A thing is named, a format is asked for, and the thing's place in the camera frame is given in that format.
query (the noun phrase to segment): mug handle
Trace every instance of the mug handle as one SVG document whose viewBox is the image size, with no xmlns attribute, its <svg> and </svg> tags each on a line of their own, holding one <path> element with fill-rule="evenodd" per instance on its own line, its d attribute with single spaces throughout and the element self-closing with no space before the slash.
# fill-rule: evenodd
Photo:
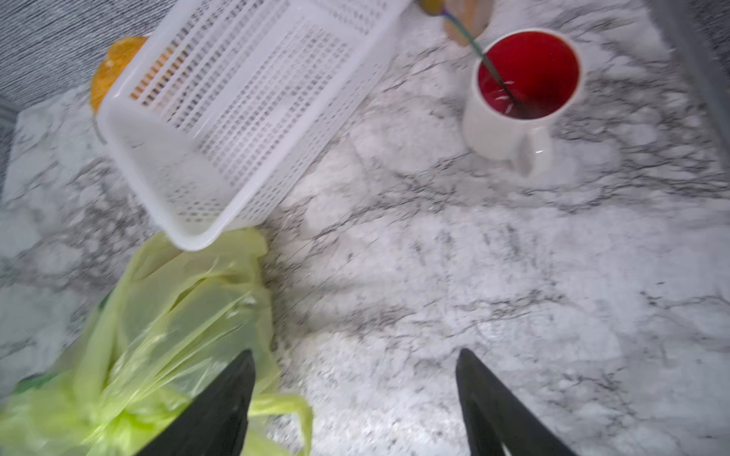
<svg viewBox="0 0 730 456">
<path fill-rule="evenodd" d="M 524 176 L 537 176 L 553 163 L 553 140 L 547 127 L 528 130 L 525 141 L 513 160 L 513 166 Z"/>
</svg>

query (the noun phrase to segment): green plastic bag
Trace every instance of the green plastic bag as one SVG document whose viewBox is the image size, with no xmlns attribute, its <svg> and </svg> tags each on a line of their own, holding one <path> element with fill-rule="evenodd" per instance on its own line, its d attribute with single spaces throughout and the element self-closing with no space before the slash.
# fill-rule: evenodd
<svg viewBox="0 0 730 456">
<path fill-rule="evenodd" d="M 265 254 L 254 229 L 224 233 L 199 252 L 150 238 L 51 372 L 18 385 L 0 414 L 5 454 L 133 455 L 251 349 L 256 383 L 242 454 L 289 455 L 263 425 L 297 414 L 307 456 L 312 410 L 301 396 L 277 394 L 271 296 L 258 267 Z"/>
</svg>

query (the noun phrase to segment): orange object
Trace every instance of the orange object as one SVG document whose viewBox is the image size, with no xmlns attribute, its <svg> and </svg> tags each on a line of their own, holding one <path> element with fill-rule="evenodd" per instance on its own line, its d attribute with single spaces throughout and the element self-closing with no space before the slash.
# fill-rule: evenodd
<svg viewBox="0 0 730 456">
<path fill-rule="evenodd" d="M 444 0 L 418 0 L 427 15 L 440 16 L 444 12 Z"/>
<path fill-rule="evenodd" d="M 91 78 L 90 103 L 94 114 L 99 111 L 101 101 L 109 89 L 146 41 L 147 38 L 144 36 L 129 36 L 120 39 L 109 48 L 107 57 Z"/>
</svg>

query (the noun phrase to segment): white marble surface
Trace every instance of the white marble surface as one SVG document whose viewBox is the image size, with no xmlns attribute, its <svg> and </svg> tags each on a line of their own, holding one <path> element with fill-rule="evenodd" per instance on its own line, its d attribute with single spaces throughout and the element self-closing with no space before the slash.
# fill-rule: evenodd
<svg viewBox="0 0 730 456">
<path fill-rule="evenodd" d="M 730 448 L 730 188 L 640 1 L 503 1 L 483 42 L 576 40 L 587 96 L 536 179 L 459 133 L 467 50 L 404 16 L 377 90 L 265 225 L 286 387 L 317 455 L 465 455 L 470 347 L 582 455 Z M 81 87 L 22 113 L 0 209 L 0 394 L 43 371 L 154 231 Z"/>
</svg>

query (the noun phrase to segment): basket slot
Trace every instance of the basket slot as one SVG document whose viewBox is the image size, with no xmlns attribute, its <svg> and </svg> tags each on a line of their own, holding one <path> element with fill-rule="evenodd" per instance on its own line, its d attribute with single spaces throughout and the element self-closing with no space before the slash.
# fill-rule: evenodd
<svg viewBox="0 0 730 456">
<path fill-rule="evenodd" d="M 188 19 L 184 22 L 184 25 L 182 28 L 178 29 L 177 32 L 173 32 L 174 34 L 171 35 L 171 44 L 167 45 L 165 47 L 158 47 L 158 51 L 156 53 L 145 53 L 144 51 L 140 52 L 134 59 L 134 66 L 136 67 L 134 70 L 134 77 L 139 78 L 139 82 L 137 85 L 131 90 L 129 93 L 129 98 L 132 100 L 142 100 L 142 92 L 150 85 L 150 83 L 155 79 L 155 77 L 158 75 L 160 68 L 162 67 L 162 64 L 167 61 L 169 56 L 172 54 L 172 51 L 174 48 L 177 48 L 177 44 L 180 43 L 184 38 L 189 34 L 190 30 L 195 26 L 196 23 L 198 23 L 200 17 L 208 10 L 208 6 L 210 5 L 210 0 L 203 0 L 200 2 L 198 7 L 194 7 L 190 4 L 185 4 L 182 2 L 178 2 L 168 13 L 168 15 L 165 17 L 165 19 L 160 24 L 160 28 L 164 31 L 164 27 L 170 27 L 171 23 L 174 22 L 172 18 L 174 18 L 176 15 L 184 14 L 188 16 Z M 140 59 L 141 54 L 145 54 L 143 59 Z M 144 64 L 137 63 L 137 60 L 144 61 Z"/>
<path fill-rule="evenodd" d="M 385 55 L 377 53 L 369 56 L 348 80 L 345 86 L 312 124 L 297 145 L 268 178 L 266 184 L 251 198 L 241 215 L 230 228 L 258 225 L 265 221 L 271 211 L 291 191 L 311 162 L 323 151 L 335 133 L 343 128 L 357 109 L 363 98 L 388 69 L 393 42 L 386 36 L 378 45 Z"/>
<path fill-rule="evenodd" d="M 241 188 L 349 57 L 334 34 L 305 19 L 293 27 L 204 137 L 200 150 Z"/>
<path fill-rule="evenodd" d="M 212 26 L 208 27 L 206 29 L 206 35 L 211 36 L 217 36 L 221 35 L 221 39 L 223 38 L 223 34 L 220 33 L 220 28 L 224 27 L 226 23 L 229 23 L 231 26 L 233 23 L 230 20 L 230 17 L 233 15 L 235 16 L 236 9 L 241 9 L 241 7 L 251 8 L 252 5 L 254 5 L 254 0 L 247 0 L 247 1 L 231 1 L 228 0 L 228 5 L 223 9 L 223 11 L 217 15 L 217 17 L 212 19 Z M 246 11 L 239 11 L 240 14 L 245 14 Z M 151 103 L 150 103 L 150 109 L 151 110 L 159 110 L 160 109 L 160 103 L 161 101 L 169 101 L 174 97 L 179 89 L 185 84 L 186 81 L 194 81 L 196 74 L 200 71 L 200 69 L 204 66 L 203 63 L 205 62 L 206 58 L 209 58 L 208 55 L 205 55 L 208 49 L 210 48 L 210 42 L 212 42 L 211 39 L 205 39 L 202 42 L 193 43 L 190 50 L 187 52 L 188 55 L 192 55 L 192 58 L 186 59 L 187 66 L 185 67 L 185 70 L 182 70 L 181 66 L 170 78 L 170 81 L 168 81 L 165 86 L 162 87 L 162 91 L 159 96 L 157 96 Z M 173 110 L 178 104 L 170 103 L 167 107 L 168 110 Z M 163 115 L 163 119 L 169 118 L 169 115 Z"/>
<path fill-rule="evenodd" d="M 210 3 L 204 4 L 204 14 L 194 23 L 192 29 L 187 32 L 185 32 L 185 29 L 181 31 L 180 35 L 183 35 L 184 33 L 182 41 L 178 41 L 177 39 L 173 40 L 173 42 L 170 43 L 170 45 L 161 53 L 160 58 L 153 64 L 150 71 L 145 75 L 145 78 L 143 78 L 144 80 L 152 75 L 153 77 L 151 78 L 151 82 L 146 84 L 142 93 L 135 97 L 141 100 L 142 106 L 149 106 L 153 101 L 155 101 L 155 99 L 160 96 L 162 90 L 168 85 L 170 79 L 173 78 L 175 73 L 178 73 L 178 77 L 183 73 L 178 70 L 190 56 L 189 51 L 197 45 L 201 36 L 206 33 L 205 29 L 209 28 L 210 25 L 215 22 L 216 17 L 220 14 L 220 7 L 218 6 L 219 3 L 220 1 L 211 1 Z"/>
<path fill-rule="evenodd" d="M 258 28 L 258 36 L 244 36 L 242 38 L 244 42 L 255 41 L 258 43 L 258 46 L 245 56 L 245 64 L 239 64 L 237 58 L 236 64 L 231 65 L 233 68 L 227 71 L 225 77 L 220 78 L 220 83 L 214 90 L 210 91 L 209 95 L 206 95 L 200 102 L 193 100 L 197 103 L 195 112 L 189 114 L 188 121 L 182 125 L 182 129 L 186 133 L 194 138 L 207 133 L 211 128 L 209 125 L 219 121 L 223 116 L 223 111 L 229 108 L 231 100 L 241 93 L 242 88 L 246 87 L 246 84 L 264 64 L 264 61 L 274 52 L 276 46 L 287 36 L 291 28 L 301 20 L 306 19 L 313 26 L 320 26 L 336 34 L 340 40 L 346 42 L 352 48 L 356 47 L 363 38 L 361 34 L 351 28 L 341 27 L 329 13 L 308 1 L 298 1 L 296 8 L 289 7 L 283 14 L 276 12 L 269 15 L 268 19 L 268 24 Z M 301 46 L 301 43 L 293 42 L 292 45 L 294 47 Z"/>
<path fill-rule="evenodd" d="M 276 37 L 281 37 L 283 32 L 272 29 L 285 13 L 288 5 L 289 3 L 285 1 L 276 9 L 260 11 L 260 14 L 253 16 L 248 22 L 237 24 L 236 28 L 231 30 L 229 39 L 221 43 L 218 48 L 219 52 L 223 48 L 225 51 L 217 60 L 206 62 L 199 81 L 196 81 L 195 78 L 191 79 L 192 83 L 188 88 L 190 93 L 181 102 L 183 108 L 170 117 L 173 125 L 190 132 L 193 136 L 200 132 L 202 126 L 210 120 L 211 115 L 220 111 L 210 108 L 219 94 L 225 93 L 227 84 L 235 81 L 239 90 L 245 80 L 250 77 L 245 74 L 252 73 L 257 67 L 255 54 L 261 54 L 260 59 L 263 60 L 263 56 L 266 55 L 264 51 L 269 46 L 274 47 L 277 44 Z"/>
</svg>

